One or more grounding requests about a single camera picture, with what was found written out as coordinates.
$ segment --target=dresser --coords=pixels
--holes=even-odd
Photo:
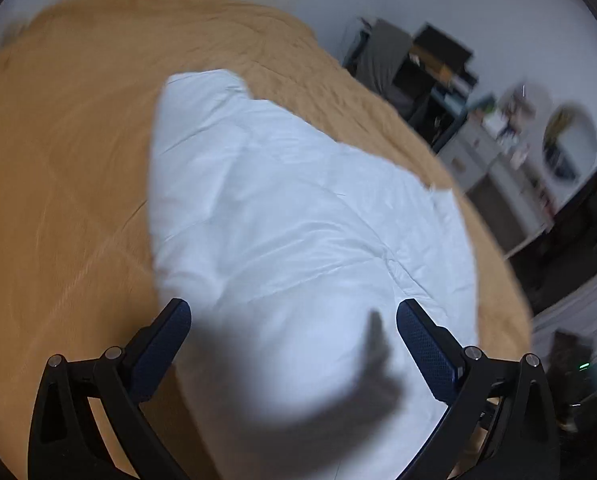
[[[473,202],[506,257],[553,226],[525,173],[483,127],[467,121],[440,150],[439,158]]]

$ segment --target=white comforter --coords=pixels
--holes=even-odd
[[[475,262],[451,192],[217,70],[163,90],[149,219],[160,300],[192,308],[176,372],[223,478],[396,478],[445,410],[397,305],[416,298],[477,342]]]

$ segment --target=tan bedspread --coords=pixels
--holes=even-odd
[[[229,0],[74,0],[43,12],[0,50],[0,456],[18,478],[47,358],[98,356],[159,310],[146,226],[155,103],[170,74],[214,68],[336,140],[453,186],[396,112],[282,12]],[[479,262],[480,344],[518,358],[528,309],[460,202]],[[146,412],[186,470],[213,475],[190,451],[198,437],[172,374]]]

